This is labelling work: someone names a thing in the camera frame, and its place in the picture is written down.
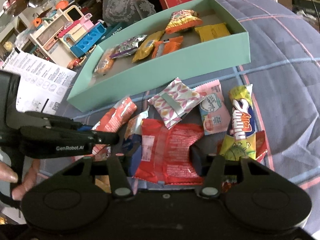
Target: pink wrapper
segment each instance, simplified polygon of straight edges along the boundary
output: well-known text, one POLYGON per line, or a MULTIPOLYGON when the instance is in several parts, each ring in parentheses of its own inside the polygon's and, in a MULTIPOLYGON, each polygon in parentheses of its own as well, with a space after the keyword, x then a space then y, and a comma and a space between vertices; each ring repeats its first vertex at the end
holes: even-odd
POLYGON ((205 96, 188 88, 179 78, 176 78, 148 102, 157 109, 165 126, 171 129, 182 120, 182 116, 188 114, 204 99, 205 96))
POLYGON ((219 80, 214 80, 195 88, 200 95, 205 96, 199 104, 204 127, 204 135, 224 132, 230 123, 230 114, 224 105, 219 80))

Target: yellow snack bag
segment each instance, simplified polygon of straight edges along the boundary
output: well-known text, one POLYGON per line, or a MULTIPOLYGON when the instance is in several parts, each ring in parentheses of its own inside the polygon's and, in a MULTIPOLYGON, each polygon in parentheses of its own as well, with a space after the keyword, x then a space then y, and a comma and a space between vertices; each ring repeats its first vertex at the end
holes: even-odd
POLYGON ((146 40, 138 48, 136 54, 134 54, 132 62, 136 62, 149 56, 155 46, 156 41, 161 39, 164 32, 165 31, 163 30, 149 35, 148 38, 146 38, 146 40))
POLYGON ((220 154, 227 160, 238 161, 241 156, 256 158, 256 131, 251 93, 252 84, 234 87, 229 91, 233 109, 220 150, 220 154))
POLYGON ((196 27, 195 30, 200 35, 201 42, 230 35, 225 23, 196 27))

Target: white label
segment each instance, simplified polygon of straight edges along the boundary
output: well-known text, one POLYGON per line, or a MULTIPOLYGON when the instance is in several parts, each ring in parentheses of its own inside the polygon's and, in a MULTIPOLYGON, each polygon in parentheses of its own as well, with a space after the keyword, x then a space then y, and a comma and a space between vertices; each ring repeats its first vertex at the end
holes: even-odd
POLYGON ((150 162, 154 141, 155 141, 154 136, 151 136, 151 135, 142 136, 142 161, 150 162))

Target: mint green box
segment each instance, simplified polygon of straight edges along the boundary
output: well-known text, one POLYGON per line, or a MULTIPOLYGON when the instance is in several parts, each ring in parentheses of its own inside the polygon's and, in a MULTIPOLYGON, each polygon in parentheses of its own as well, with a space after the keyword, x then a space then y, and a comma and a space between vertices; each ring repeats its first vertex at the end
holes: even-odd
POLYGON ((145 18, 100 43, 84 65, 67 101, 82 112, 157 88, 176 77, 187 79, 250 62, 249 34, 217 1, 193 0, 145 18), (118 58, 105 76, 94 79, 92 72, 106 49, 141 34, 164 30, 172 12, 192 9, 199 13, 203 25, 225 22, 230 36, 200 42, 195 30, 165 34, 161 40, 184 36, 181 49, 151 59, 131 63, 132 56, 118 58))

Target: finger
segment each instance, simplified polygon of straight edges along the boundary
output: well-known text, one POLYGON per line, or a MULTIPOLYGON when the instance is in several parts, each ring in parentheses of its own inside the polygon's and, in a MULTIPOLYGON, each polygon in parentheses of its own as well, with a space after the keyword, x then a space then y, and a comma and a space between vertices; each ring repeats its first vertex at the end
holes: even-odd
POLYGON ((22 185, 29 191, 35 184, 37 180, 37 173, 34 169, 29 169, 28 173, 25 175, 22 185))
POLYGON ((22 200, 25 193, 36 184, 36 178, 37 173, 31 166, 27 174, 25 175, 21 185, 12 190, 12 199, 19 201, 22 200))
POLYGON ((7 164, 0 162, 0 180, 17 183, 18 175, 7 164))
POLYGON ((24 186, 21 184, 17 187, 15 187, 13 190, 12 190, 12 199, 13 200, 22 200, 23 196, 25 195, 26 193, 26 189, 24 188, 24 186))
POLYGON ((40 170, 40 160, 34 159, 31 167, 38 173, 40 170))

